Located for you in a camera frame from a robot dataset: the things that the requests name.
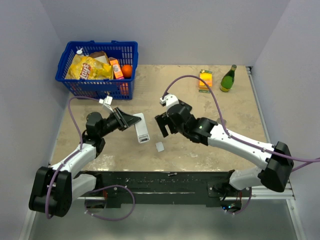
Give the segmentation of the white remote control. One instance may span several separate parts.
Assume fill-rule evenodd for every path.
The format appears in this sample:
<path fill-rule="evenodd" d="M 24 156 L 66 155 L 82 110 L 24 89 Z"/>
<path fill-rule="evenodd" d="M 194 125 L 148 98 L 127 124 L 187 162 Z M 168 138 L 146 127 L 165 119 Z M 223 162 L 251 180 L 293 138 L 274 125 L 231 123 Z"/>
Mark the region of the white remote control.
<path fill-rule="evenodd" d="M 148 142 L 150 140 L 150 135 L 148 132 L 147 124 L 143 113 L 135 113 L 134 116 L 141 117 L 141 121 L 134 125 L 138 142 L 140 144 Z"/>

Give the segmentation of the white battery cover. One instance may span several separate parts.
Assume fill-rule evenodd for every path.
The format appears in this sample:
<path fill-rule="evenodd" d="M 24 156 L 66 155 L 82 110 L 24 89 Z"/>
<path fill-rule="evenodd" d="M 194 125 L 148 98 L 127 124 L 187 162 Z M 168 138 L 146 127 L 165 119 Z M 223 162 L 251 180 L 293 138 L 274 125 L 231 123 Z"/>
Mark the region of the white battery cover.
<path fill-rule="evenodd" d="M 163 145 L 162 142 L 157 142 L 157 143 L 155 144 L 155 147 L 156 147 L 156 149 L 157 149 L 158 152 L 163 152 L 163 151 L 165 150 L 165 147 L 164 147 L 164 145 Z"/>

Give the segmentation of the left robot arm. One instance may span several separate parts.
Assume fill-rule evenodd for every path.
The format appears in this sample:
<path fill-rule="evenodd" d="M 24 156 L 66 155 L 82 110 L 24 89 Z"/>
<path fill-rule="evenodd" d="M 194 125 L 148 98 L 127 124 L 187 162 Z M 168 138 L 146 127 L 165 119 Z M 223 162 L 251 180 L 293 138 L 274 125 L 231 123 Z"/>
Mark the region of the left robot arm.
<path fill-rule="evenodd" d="M 139 123 L 142 114 L 127 114 L 115 108 L 107 118 L 99 112 L 86 117 L 86 129 L 82 141 L 66 158 L 51 167 L 40 167 L 28 203 L 32 211 L 44 213 L 48 218 L 63 217 L 69 211 L 72 201 L 85 193 L 99 196 L 104 184 L 92 174 L 79 172 L 85 165 L 96 159 L 105 146 L 104 137 L 115 130 L 124 131 Z"/>

